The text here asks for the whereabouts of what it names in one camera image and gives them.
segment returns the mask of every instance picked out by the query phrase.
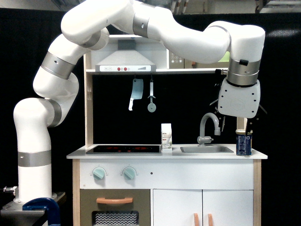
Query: control panel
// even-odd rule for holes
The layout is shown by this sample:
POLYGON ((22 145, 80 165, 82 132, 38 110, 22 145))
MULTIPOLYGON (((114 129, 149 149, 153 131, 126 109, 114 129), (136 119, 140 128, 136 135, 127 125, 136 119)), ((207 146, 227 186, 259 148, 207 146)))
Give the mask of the control panel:
POLYGON ((80 160, 81 189, 252 190, 252 184, 252 159, 227 163, 219 159, 80 160))
POLYGON ((150 65, 101 65, 99 72, 151 72, 150 65))
POLYGON ((184 68, 184 59, 170 51, 169 52, 169 68, 170 69, 183 69, 184 68))

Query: hanging cleaver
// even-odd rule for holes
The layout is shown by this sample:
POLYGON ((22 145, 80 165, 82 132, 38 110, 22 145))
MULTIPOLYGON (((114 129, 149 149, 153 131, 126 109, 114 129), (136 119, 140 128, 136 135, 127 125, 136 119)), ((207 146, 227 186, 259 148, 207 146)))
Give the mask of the hanging cleaver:
POLYGON ((133 107, 133 101, 134 100, 139 100, 142 98, 143 94, 143 79, 134 79, 133 80, 133 90, 132 90, 132 95, 130 99, 130 104, 128 106, 128 109, 132 111, 133 107))

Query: oven door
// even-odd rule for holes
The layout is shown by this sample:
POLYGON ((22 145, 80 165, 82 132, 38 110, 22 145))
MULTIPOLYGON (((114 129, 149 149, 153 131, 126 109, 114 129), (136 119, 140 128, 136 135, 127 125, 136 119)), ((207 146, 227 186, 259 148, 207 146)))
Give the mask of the oven door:
POLYGON ((81 189, 81 226, 150 226, 149 189, 81 189))

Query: sink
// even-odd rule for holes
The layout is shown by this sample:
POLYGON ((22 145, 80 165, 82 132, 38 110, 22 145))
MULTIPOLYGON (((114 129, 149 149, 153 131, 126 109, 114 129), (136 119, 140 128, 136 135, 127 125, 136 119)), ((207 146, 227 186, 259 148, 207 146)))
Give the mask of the sink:
POLYGON ((184 153, 234 153, 227 147, 223 146, 193 146, 193 147, 180 147, 184 153))

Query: faucet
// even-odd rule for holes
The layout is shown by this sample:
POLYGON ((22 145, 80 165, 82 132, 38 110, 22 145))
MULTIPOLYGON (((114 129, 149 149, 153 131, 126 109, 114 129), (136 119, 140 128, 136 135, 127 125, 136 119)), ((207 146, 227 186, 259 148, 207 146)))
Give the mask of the faucet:
POLYGON ((211 143, 213 139, 209 136, 205 137, 205 124, 208 118, 211 118, 214 122, 214 135, 220 135, 221 134, 221 128, 218 127, 218 118, 213 113, 207 113, 202 117, 201 124, 199 126, 199 137, 198 137, 198 146, 205 146, 205 143, 211 143))

